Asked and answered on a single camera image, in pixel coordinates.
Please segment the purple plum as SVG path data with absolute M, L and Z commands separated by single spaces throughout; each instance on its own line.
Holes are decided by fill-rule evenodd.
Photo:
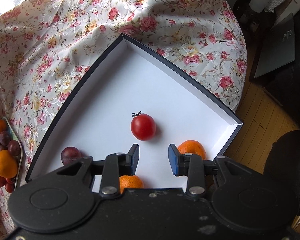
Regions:
M 7 147 L 11 141 L 11 136 L 7 131 L 2 131 L 0 133 L 0 143 L 2 146 Z
M 66 147 L 61 152 L 61 161 L 63 165 L 68 165 L 80 158 L 82 158 L 81 152 L 72 146 Z
M 19 142 L 17 142 L 16 140 L 11 140 L 8 147 L 8 151 L 11 155 L 13 156 L 18 156 L 21 153 L 21 148 L 19 145 Z

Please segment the orange mandarin right in box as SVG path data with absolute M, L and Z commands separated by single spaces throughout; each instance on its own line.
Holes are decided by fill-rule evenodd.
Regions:
M 180 154 L 192 153 L 201 156 L 202 159 L 206 159 L 206 151 L 203 145 L 195 140 L 187 140 L 181 143 L 177 147 Z

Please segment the orange mandarin in box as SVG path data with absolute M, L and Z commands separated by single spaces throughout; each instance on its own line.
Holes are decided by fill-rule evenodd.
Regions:
M 203 145 L 195 140 L 187 140 L 181 143 L 177 147 L 180 154 L 192 153 L 201 156 L 202 159 L 206 159 L 206 151 Z
M 123 193 L 125 189 L 143 189 L 143 181 L 136 175 L 133 176 L 121 176 L 120 182 L 120 193 Z

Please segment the orange mandarin left in box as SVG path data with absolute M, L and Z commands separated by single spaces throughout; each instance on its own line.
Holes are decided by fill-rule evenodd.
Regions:
M 143 181 L 136 175 L 133 176 L 121 176 L 120 182 L 120 193 L 123 193 L 125 189 L 143 189 Z

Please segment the red tomato in box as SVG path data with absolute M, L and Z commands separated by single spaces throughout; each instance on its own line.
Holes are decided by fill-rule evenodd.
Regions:
M 156 129 L 156 123 L 150 115 L 141 111 L 132 114 L 130 130 L 136 139 L 141 141 L 151 140 L 155 136 Z

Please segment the white box with dark rim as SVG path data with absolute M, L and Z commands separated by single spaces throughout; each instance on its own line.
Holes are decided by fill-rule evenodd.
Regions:
M 150 115 L 157 126 L 151 140 L 136 139 L 132 114 Z M 74 146 L 103 160 L 138 144 L 136 174 L 145 187 L 185 188 L 173 175 L 170 144 L 200 142 L 209 160 L 228 148 L 243 122 L 194 78 L 133 38 L 120 35 L 95 61 L 65 100 L 36 151 L 26 180 L 62 166 L 61 152 Z

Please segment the black chair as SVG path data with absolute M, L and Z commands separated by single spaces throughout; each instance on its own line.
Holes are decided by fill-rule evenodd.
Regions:
M 263 174 L 279 184 L 300 216 L 300 129 L 287 132 L 272 144 Z

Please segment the green fruit plate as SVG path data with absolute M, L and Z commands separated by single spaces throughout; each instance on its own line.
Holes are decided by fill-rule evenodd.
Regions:
M 15 133 L 14 128 L 9 123 L 8 119 L 6 117 L 2 117 L 2 120 L 6 122 L 7 125 L 7 133 L 10 135 L 13 143 L 12 148 L 8 146 L 9 150 L 12 150 L 12 155 L 17 161 L 18 164 L 18 173 L 14 178 L 14 189 L 16 190 L 20 186 L 20 180 L 21 180 L 21 174 L 22 174 L 22 168 L 23 168 L 23 160 L 24 160 L 24 151 L 23 146 L 18 138 L 17 133 Z

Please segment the red cherry tomato on plate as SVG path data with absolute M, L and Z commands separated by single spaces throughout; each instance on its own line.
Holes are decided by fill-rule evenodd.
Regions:
M 8 193 L 12 193 L 14 191 L 14 188 L 15 188 L 14 184 L 10 184 L 10 183 L 5 184 L 5 190 Z

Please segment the large orange with stem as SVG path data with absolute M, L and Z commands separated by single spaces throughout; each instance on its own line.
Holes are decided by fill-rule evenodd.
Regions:
M 0 151 L 0 176 L 14 178 L 18 173 L 18 164 L 14 156 L 8 150 Z

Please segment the small orange kumquat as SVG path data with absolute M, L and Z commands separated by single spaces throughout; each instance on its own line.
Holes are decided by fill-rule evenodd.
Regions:
M 4 119 L 0 119 L 0 133 L 7 130 L 7 122 Z

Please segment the floral tablecloth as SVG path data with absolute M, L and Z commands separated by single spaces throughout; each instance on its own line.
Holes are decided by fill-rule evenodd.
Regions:
M 52 120 L 120 35 L 149 46 L 235 110 L 247 71 L 226 0 L 24 0 L 0 15 L 0 118 L 23 143 L 20 181 Z

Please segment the dark cabinet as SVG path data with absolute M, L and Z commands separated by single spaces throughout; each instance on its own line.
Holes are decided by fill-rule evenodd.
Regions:
M 300 73 L 300 10 L 271 28 L 264 40 L 257 48 L 249 81 L 259 83 L 274 71 L 290 66 Z

